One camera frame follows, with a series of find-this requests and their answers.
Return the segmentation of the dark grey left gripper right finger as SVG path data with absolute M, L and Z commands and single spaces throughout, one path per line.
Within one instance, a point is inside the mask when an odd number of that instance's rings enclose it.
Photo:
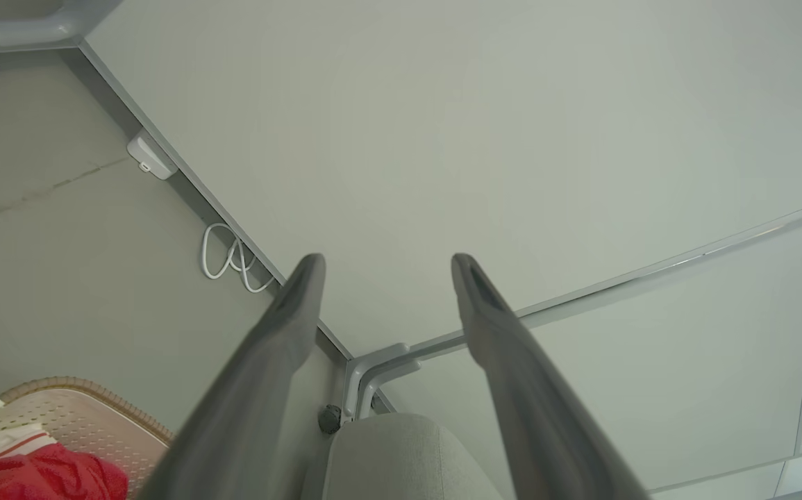
M 483 368 L 519 499 L 645 499 L 647 493 L 477 260 L 457 253 L 465 342 Z

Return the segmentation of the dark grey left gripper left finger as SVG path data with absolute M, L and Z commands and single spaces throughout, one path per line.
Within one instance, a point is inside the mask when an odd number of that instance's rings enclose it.
M 140 499 L 264 499 L 287 393 L 315 347 L 325 258 L 306 254 L 141 488 Z

